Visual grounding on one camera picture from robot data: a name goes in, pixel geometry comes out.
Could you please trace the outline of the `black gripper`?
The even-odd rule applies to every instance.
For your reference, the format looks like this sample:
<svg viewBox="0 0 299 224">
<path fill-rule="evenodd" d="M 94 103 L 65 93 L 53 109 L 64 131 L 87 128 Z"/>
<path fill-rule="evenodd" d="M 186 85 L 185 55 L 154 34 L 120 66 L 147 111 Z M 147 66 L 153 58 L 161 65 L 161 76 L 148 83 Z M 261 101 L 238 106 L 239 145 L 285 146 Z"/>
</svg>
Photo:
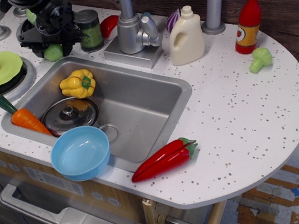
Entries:
<svg viewBox="0 0 299 224">
<path fill-rule="evenodd" d="M 50 45 L 61 44 L 63 56 L 68 56 L 76 42 L 82 40 L 83 33 L 79 29 L 71 31 L 60 30 L 54 35 L 45 35 L 37 29 L 31 29 L 18 35 L 18 40 L 21 47 L 30 48 L 33 53 L 39 57 L 44 58 L 44 51 Z"/>
</svg>

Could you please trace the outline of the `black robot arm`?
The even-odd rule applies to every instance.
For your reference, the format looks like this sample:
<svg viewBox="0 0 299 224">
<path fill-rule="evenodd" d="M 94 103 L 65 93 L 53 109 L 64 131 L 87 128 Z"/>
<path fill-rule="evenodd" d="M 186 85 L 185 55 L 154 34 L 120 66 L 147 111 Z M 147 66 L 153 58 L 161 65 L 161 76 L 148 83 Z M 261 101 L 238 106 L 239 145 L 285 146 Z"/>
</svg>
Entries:
<svg viewBox="0 0 299 224">
<path fill-rule="evenodd" d="M 82 41 L 69 0 L 1 0 L 0 11 L 5 13 L 8 5 L 28 9 L 36 15 L 33 28 L 20 33 L 17 40 L 37 57 L 43 58 L 45 51 L 56 44 L 62 46 L 62 56 L 68 56 L 73 46 Z"/>
</svg>

